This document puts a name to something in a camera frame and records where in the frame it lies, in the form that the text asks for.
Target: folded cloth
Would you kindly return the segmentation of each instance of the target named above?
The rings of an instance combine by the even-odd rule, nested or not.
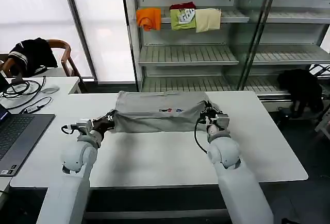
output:
[[[47,67],[56,68],[57,61],[48,42],[42,38],[24,40],[10,51],[8,58],[22,70],[22,77],[31,77],[47,70]],[[16,76],[19,71],[15,66],[10,69]]]
[[[174,4],[170,7],[171,9],[196,9],[196,6],[193,2],[183,3],[183,4]]]
[[[196,32],[206,32],[220,29],[221,10],[218,9],[197,9]]]
[[[172,9],[170,12],[172,30],[190,29],[196,27],[194,9]]]
[[[160,30],[161,10],[159,8],[139,9],[136,11],[136,18],[138,26],[143,27],[144,31]]]
[[[204,92],[129,93],[120,91],[113,120],[116,132],[194,131],[209,101]],[[198,130],[206,130],[198,125]]]

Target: orange towel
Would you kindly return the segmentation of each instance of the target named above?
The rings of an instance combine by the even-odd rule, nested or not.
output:
[[[147,8],[136,11],[136,18],[139,27],[144,28],[144,31],[151,29],[160,30],[161,10],[158,8]]]

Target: laptop keyboard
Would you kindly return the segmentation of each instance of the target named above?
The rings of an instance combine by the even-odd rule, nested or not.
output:
[[[20,134],[29,125],[33,117],[15,116],[0,131],[0,160],[14,144]]]

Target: laptop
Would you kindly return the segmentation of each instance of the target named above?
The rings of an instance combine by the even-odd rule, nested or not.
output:
[[[12,177],[18,172],[54,117],[11,114],[0,105],[0,177]]]

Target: shelf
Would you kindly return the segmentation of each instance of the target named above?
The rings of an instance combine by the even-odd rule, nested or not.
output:
[[[330,24],[326,11],[271,11],[267,23],[320,23]]]
[[[237,85],[239,76],[227,76],[228,81],[231,85]],[[256,94],[287,94],[279,88],[277,83],[277,76],[249,76],[245,84],[245,91],[253,91]]]
[[[143,84],[143,92],[166,91],[230,91],[230,86],[222,76],[205,77],[148,77]]]
[[[162,23],[171,23],[170,8],[161,7],[161,22]],[[221,23],[247,23],[249,17],[242,14],[236,9],[231,10],[221,10]]]
[[[236,65],[226,45],[144,46],[141,66]]]
[[[330,55],[316,45],[259,45],[253,65],[330,63]]]

